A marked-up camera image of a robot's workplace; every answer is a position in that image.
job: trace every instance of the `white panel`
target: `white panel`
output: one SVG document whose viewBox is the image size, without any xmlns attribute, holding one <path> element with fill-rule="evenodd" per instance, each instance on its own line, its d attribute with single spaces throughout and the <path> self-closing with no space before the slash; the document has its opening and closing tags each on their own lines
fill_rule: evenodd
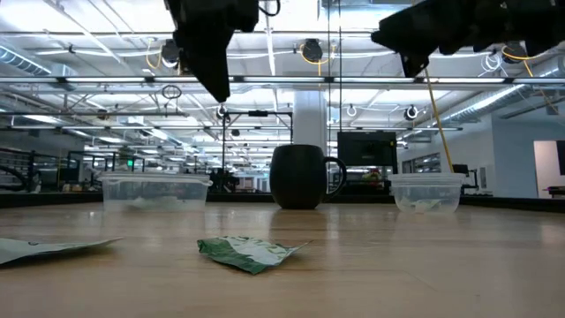
<svg viewBox="0 0 565 318">
<path fill-rule="evenodd" d="M 538 180 L 538 196 L 550 199 L 546 190 L 549 186 L 565 186 L 565 176 L 561 175 L 556 141 L 534 141 L 536 157 L 536 177 Z"/>
</svg>

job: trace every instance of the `metal frame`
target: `metal frame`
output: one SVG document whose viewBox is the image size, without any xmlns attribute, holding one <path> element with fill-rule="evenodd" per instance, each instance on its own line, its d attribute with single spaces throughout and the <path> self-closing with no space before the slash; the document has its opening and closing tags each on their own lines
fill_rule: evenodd
<svg viewBox="0 0 565 318">
<path fill-rule="evenodd" d="M 230 83 L 248 84 L 381 84 L 409 86 L 426 84 L 424 77 L 336 77 L 336 76 L 229 76 Z M 548 85 L 565 84 L 564 78 L 469 78 L 469 77 L 434 77 L 432 84 L 451 86 L 474 85 Z M 198 83 L 192 76 L 125 76 L 125 77 L 0 77 L 2 84 L 185 84 Z"/>
</svg>

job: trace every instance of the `yellow cable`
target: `yellow cable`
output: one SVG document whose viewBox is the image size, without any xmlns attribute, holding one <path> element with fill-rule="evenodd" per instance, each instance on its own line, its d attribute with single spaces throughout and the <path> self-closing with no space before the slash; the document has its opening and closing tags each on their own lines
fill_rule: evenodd
<svg viewBox="0 0 565 318">
<path fill-rule="evenodd" d="M 443 148 L 445 149 L 445 155 L 448 158 L 449 170 L 451 173 L 453 171 L 453 163 L 451 162 L 451 154 L 449 153 L 448 141 L 445 139 L 445 134 L 443 133 L 443 128 L 441 127 L 440 114 L 438 113 L 437 105 L 435 104 L 435 98 L 433 97 L 432 81 L 430 81 L 430 73 L 427 71 L 427 67 L 424 69 L 426 73 L 427 89 L 430 92 L 430 99 L 432 100 L 433 115 L 435 116 L 435 121 L 438 123 L 438 129 L 440 130 L 441 141 L 443 142 Z"/>
<path fill-rule="evenodd" d="M 332 55 L 333 55 L 334 52 L 335 52 L 335 45 L 332 45 L 332 54 L 328 57 L 328 59 L 326 59 L 325 61 L 311 62 L 311 61 L 308 61 L 308 59 L 307 59 L 306 57 L 304 57 L 304 52 L 303 52 L 303 50 L 302 50 L 303 48 L 304 48 L 304 44 L 301 44 L 301 45 L 300 45 L 300 56 L 301 56 L 302 59 L 304 59 L 308 64 L 313 64 L 313 65 L 322 65 L 322 64 L 325 64 L 325 63 L 329 62 L 329 60 L 331 59 Z"/>
<path fill-rule="evenodd" d="M 504 55 L 507 56 L 507 57 L 514 58 L 515 60 L 518 60 L 518 61 L 529 61 L 529 60 L 531 60 L 531 59 L 536 58 L 536 57 L 517 57 L 517 56 L 513 56 L 513 55 L 511 55 L 511 54 L 509 54 L 509 53 L 506 53 L 506 52 L 504 51 L 505 48 L 507 48 L 507 46 L 505 46 L 505 47 L 502 48 L 502 50 L 501 50 L 502 54 L 504 54 Z"/>
<path fill-rule="evenodd" d="M 145 61 L 147 62 L 147 65 L 149 65 L 149 67 L 156 70 L 157 68 L 159 68 L 159 66 L 161 66 L 162 46 L 161 46 L 161 49 L 159 49 L 159 60 L 157 61 L 157 66 L 155 66 L 155 65 L 151 64 L 151 61 L 149 60 L 149 50 L 151 49 L 151 42 L 152 41 L 153 41 L 153 39 L 149 39 L 149 44 L 147 45 L 147 55 L 145 55 Z"/>
</svg>

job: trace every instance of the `black monitor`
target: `black monitor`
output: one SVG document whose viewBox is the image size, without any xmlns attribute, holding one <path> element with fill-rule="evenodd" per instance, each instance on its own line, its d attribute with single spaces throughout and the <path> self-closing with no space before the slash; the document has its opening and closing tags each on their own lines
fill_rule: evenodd
<svg viewBox="0 0 565 318">
<path fill-rule="evenodd" d="M 396 171 L 396 133 L 339 132 L 337 157 L 346 166 L 388 166 Z"/>
</svg>

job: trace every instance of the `green and white wrapper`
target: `green and white wrapper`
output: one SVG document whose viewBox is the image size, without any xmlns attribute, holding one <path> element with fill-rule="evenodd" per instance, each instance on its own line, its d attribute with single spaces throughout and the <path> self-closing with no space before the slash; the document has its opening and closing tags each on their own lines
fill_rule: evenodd
<svg viewBox="0 0 565 318">
<path fill-rule="evenodd" d="M 221 237 L 199 239 L 198 248 L 201 254 L 214 261 L 235 266 L 255 275 L 264 269 L 280 265 L 287 257 L 308 243 L 286 247 L 257 238 Z"/>
</svg>

